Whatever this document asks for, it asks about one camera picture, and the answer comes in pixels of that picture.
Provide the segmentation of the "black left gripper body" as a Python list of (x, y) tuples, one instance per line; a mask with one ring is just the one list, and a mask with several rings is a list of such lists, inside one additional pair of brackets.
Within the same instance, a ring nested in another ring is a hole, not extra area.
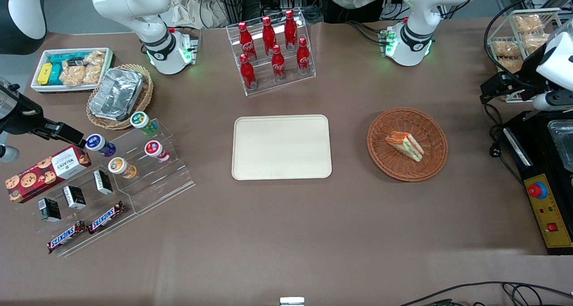
[(492, 96), (497, 98), (514, 92), (523, 92), (522, 100), (530, 100), (538, 94), (544, 94), (549, 91), (547, 79), (537, 72), (545, 55), (547, 45), (544, 43), (531, 55), (526, 57), (522, 67), (516, 73), (512, 73), (505, 66), (501, 65), (498, 60), (492, 59), (501, 72), (494, 76), (494, 88)]

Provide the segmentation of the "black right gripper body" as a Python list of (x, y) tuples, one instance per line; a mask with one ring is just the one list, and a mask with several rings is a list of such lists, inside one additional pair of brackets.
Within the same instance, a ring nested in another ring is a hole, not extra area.
[(43, 108), (16, 91), (1, 91), (1, 131), (11, 135), (30, 133), (39, 136), (43, 126)]

